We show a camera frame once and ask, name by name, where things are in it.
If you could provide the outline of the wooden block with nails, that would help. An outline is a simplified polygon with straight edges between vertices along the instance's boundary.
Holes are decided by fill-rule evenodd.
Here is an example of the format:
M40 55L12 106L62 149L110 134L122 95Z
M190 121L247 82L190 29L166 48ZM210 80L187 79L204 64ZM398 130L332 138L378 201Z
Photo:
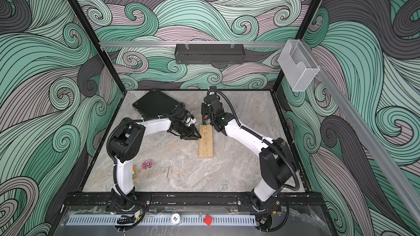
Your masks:
M213 158L213 128L200 125L199 158Z

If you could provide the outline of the claw hammer orange black handle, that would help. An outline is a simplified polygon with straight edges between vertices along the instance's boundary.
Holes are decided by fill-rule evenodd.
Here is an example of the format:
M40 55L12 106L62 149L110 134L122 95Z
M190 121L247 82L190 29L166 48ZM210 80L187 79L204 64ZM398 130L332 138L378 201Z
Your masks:
M207 121L209 120L209 115L203 115L202 116L202 124L207 125Z

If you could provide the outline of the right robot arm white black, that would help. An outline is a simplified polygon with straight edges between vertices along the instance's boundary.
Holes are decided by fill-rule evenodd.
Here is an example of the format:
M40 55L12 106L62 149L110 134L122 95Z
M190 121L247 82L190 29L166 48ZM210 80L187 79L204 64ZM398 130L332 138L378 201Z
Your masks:
M231 101L216 87L207 91L201 115L202 121L209 121L214 130L235 139L258 156L261 180L250 193L250 201L256 211L267 209L269 199L283 189L299 191L297 167L284 139L266 137L243 124Z

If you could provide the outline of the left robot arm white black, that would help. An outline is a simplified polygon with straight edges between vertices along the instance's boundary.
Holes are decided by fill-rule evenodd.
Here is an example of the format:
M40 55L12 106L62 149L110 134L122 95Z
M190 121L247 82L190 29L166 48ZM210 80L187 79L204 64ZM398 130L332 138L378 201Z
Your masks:
M144 115L136 120L124 118L108 136L106 150L113 161L113 198L124 212L145 208L135 198L133 159L140 151L143 138L159 132L168 132L186 141L201 139L201 134L195 127L195 118L182 102L175 105L169 113Z

